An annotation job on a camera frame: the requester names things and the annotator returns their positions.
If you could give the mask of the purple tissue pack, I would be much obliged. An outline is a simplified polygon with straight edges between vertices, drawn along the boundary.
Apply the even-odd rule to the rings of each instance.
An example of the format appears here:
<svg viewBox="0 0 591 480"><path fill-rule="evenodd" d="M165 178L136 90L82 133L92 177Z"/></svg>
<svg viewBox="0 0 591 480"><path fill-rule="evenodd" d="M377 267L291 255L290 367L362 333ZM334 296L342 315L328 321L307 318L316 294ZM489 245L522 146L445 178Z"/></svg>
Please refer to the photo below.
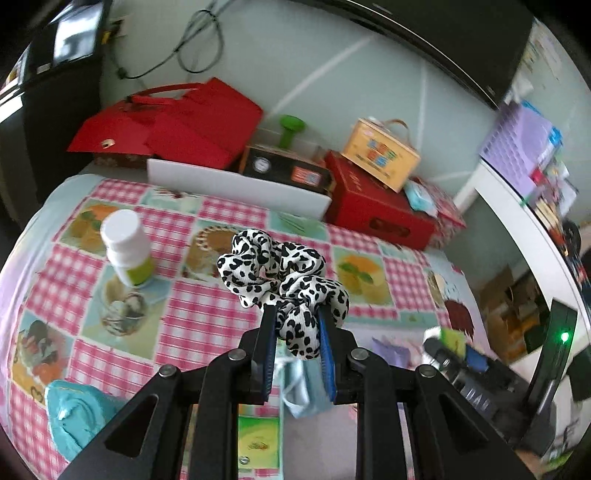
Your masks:
<svg viewBox="0 0 591 480"><path fill-rule="evenodd" d="M422 361L422 347L408 338L373 337L372 351L399 368L415 369Z"/></svg>

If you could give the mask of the blue wet wipes pack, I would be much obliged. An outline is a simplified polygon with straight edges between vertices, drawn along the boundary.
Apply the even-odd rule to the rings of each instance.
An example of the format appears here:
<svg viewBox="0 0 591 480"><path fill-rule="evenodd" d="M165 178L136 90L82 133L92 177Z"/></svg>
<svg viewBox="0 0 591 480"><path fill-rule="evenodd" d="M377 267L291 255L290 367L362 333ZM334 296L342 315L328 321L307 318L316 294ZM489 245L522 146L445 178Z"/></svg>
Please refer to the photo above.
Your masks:
<svg viewBox="0 0 591 480"><path fill-rule="evenodd" d="M414 211L423 212L433 218L438 216L438 208L429 191L412 180L404 185L404 192Z"/></svg>

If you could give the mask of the red gift box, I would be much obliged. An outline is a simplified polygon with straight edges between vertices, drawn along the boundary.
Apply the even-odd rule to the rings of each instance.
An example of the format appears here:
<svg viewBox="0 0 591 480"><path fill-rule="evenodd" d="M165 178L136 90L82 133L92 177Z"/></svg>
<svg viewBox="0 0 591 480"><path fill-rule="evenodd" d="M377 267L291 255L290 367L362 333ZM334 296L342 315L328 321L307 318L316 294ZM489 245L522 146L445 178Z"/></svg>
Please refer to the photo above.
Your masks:
<svg viewBox="0 0 591 480"><path fill-rule="evenodd" d="M428 246L436 219L413 210L405 194L389 189L338 152L329 150L325 164L335 180L326 222L415 250Z"/></svg>

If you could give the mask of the green dumbbell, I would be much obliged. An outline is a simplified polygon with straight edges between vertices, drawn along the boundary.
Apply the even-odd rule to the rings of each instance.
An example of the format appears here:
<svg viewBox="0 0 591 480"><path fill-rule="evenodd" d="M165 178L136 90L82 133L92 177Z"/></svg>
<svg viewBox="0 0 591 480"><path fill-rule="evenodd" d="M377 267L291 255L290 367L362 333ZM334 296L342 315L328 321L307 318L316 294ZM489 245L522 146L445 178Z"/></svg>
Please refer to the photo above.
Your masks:
<svg viewBox="0 0 591 480"><path fill-rule="evenodd" d="M283 115L280 117L280 127L283 129L283 133L280 135L279 147L283 150L289 150L294 137L298 133L304 131L305 124L304 120L293 116Z"/></svg>

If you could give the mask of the pink checkered tablecloth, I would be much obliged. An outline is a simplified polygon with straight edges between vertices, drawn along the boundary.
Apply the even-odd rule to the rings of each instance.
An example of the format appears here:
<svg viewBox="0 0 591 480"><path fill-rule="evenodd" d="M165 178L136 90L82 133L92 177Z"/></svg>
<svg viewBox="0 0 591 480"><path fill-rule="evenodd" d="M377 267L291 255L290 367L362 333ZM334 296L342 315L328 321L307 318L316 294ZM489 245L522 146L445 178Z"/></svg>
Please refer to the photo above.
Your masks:
<svg viewBox="0 0 591 480"><path fill-rule="evenodd" d="M154 275L135 289L120 282L99 234L118 209L135 211L151 242ZM327 276L349 292L346 327L363 346L392 344L414 367L426 330L442 327L489 350L468 282L441 252L231 200L75 176L31 218L1 270L1 424L35 478L66 467L48 428L50 382L128 398L159 366L204 366L257 326L259 311L243 308L216 268L246 228L325 258Z"/></svg>

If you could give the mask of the red gift bag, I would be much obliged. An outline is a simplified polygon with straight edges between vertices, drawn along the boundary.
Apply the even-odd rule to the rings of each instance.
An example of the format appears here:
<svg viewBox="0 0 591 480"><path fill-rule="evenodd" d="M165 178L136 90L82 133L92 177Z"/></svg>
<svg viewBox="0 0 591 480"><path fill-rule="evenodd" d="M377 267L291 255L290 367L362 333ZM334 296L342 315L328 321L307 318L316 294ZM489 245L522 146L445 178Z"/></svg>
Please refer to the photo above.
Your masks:
<svg viewBox="0 0 591 480"><path fill-rule="evenodd" d="M129 167L158 158L225 170L262 118L256 102L221 79L163 85L88 118L67 151Z"/></svg>

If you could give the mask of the purple honeycomb box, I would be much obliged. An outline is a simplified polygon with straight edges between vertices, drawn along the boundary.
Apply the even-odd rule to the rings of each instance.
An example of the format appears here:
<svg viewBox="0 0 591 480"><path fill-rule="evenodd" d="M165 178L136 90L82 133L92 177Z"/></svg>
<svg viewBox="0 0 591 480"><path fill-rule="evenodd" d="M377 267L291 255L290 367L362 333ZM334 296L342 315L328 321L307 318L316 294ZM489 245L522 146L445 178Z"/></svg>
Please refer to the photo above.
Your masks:
<svg viewBox="0 0 591 480"><path fill-rule="evenodd" d="M562 134L529 102L506 105L484 141L480 157L522 197L562 144Z"/></svg>

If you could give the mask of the white foam board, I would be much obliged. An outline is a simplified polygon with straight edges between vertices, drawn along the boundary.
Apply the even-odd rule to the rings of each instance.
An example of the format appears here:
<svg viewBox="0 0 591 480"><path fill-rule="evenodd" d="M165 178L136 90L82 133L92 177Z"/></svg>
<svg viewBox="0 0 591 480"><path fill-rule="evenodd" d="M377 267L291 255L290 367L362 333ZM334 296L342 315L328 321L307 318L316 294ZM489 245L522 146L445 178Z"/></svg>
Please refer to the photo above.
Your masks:
<svg viewBox="0 0 591 480"><path fill-rule="evenodd" d="M147 177L151 184L167 189L242 202L315 220L322 220L332 203L328 195L298 187L156 158L147 160Z"/></svg>

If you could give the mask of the black water dispenser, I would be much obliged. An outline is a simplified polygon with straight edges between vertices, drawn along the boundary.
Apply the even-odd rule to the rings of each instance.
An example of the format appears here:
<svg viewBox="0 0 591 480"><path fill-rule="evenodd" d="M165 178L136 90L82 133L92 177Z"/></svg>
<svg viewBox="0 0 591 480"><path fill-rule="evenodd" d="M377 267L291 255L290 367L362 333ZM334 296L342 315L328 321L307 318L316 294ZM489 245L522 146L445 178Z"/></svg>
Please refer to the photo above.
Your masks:
<svg viewBox="0 0 591 480"><path fill-rule="evenodd" d="M101 109L101 38L110 9L108 1L65 2L1 88L1 205L19 227L91 160L68 147Z"/></svg>

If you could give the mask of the black white leopard scrunchie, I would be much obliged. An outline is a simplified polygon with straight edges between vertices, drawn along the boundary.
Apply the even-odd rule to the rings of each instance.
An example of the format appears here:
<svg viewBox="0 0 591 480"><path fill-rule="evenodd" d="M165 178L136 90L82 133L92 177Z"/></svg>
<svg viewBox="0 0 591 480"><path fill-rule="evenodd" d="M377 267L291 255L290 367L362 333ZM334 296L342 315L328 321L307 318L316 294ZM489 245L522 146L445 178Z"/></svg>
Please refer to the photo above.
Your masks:
<svg viewBox="0 0 591 480"><path fill-rule="evenodd" d="M232 237L230 251L216 265L222 283L242 307L276 307L276 335L298 359L321 353L320 307L329 308L338 326L349 314L349 292L325 275L325 257L314 248L245 229Z"/></svg>

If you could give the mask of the green tea packet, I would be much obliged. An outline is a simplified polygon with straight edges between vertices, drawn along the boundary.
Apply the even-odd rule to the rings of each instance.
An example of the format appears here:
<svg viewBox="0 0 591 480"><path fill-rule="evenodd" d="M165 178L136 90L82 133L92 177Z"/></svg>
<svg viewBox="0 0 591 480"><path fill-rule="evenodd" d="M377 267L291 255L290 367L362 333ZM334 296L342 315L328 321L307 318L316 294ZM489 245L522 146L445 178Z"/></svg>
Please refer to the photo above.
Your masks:
<svg viewBox="0 0 591 480"><path fill-rule="evenodd" d="M238 466L243 469L280 468L280 418L238 418Z"/></svg>

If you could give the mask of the white pill bottle green label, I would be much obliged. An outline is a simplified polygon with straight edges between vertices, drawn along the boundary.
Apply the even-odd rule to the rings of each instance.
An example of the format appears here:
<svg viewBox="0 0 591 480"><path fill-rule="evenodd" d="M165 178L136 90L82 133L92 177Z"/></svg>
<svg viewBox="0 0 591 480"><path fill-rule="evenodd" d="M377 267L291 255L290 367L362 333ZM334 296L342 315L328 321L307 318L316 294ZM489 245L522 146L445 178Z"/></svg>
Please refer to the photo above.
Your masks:
<svg viewBox="0 0 591 480"><path fill-rule="evenodd" d="M100 236L107 259L124 285L138 287L152 277L151 243L135 211L118 209L109 214L101 223Z"/></svg>

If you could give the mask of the light blue face mask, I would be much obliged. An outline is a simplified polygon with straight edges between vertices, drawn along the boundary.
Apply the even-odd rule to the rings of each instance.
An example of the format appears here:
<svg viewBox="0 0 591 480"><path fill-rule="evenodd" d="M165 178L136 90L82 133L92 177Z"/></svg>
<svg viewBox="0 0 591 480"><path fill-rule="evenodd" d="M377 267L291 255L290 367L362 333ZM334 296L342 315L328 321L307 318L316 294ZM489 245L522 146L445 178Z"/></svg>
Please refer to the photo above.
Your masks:
<svg viewBox="0 0 591 480"><path fill-rule="evenodd" d="M322 381L322 364L318 358L301 360L277 343L276 373L281 373L280 398L295 419L315 416L332 409L332 402Z"/></svg>

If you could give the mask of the black box with QR code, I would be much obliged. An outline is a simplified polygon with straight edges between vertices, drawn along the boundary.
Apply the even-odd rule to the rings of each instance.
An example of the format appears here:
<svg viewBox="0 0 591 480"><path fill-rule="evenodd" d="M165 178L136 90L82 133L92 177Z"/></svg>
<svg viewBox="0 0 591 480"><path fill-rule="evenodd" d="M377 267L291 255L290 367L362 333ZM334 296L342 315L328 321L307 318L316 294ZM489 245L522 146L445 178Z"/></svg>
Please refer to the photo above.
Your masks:
<svg viewBox="0 0 591 480"><path fill-rule="evenodd" d="M332 172L294 152L265 145L252 145L243 152L239 173L245 177L270 181L329 195L335 188Z"/></svg>

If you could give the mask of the teal toy box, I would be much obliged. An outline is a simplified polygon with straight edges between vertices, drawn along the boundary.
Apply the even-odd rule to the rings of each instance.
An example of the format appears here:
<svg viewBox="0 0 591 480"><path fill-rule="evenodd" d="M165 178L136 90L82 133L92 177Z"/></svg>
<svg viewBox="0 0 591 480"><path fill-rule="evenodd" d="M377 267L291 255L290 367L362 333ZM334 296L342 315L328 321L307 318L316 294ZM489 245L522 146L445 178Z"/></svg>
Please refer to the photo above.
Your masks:
<svg viewBox="0 0 591 480"><path fill-rule="evenodd" d="M54 380L44 393L49 432L58 453L71 462L126 404L90 386Z"/></svg>

